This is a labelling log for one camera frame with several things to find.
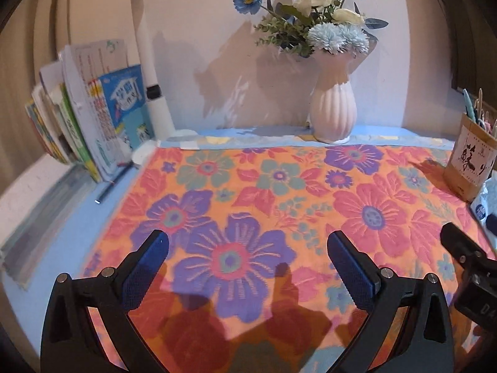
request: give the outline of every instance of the pen holder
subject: pen holder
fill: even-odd
[[[463,114],[461,131],[443,177],[449,188],[472,202],[488,179],[497,157],[497,140]]]

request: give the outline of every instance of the white ceramic vase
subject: white ceramic vase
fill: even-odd
[[[328,144],[347,143],[357,121],[357,107],[349,79],[349,64],[354,60],[353,56],[319,50],[312,57],[321,67],[311,98],[314,137]]]

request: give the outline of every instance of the white lamp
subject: white lamp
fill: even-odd
[[[169,137],[195,135],[196,133],[192,130],[176,130],[172,122],[166,98],[162,95],[157,80],[157,73],[153,62],[152,44],[148,35],[144,1],[131,0],[131,11],[135,26],[138,55],[140,56],[143,79],[147,88],[147,107],[156,139],[166,140]]]

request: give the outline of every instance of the metal bolt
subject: metal bolt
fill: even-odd
[[[112,275],[114,275],[114,271],[115,271],[115,269],[112,266],[108,266],[107,268],[102,269],[100,274],[104,278],[110,278]]]
[[[57,276],[57,281],[59,283],[64,283],[68,277],[69,277],[68,274],[60,274],[59,276]]]
[[[391,270],[390,268],[382,268],[380,273],[384,278],[387,279],[393,278],[394,276],[394,271]]]
[[[438,276],[435,274],[428,274],[428,280],[432,283],[438,282]]]

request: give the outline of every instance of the beige curtain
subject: beige curtain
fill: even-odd
[[[0,194],[42,154],[24,104],[69,42],[68,0],[23,0],[0,33]]]

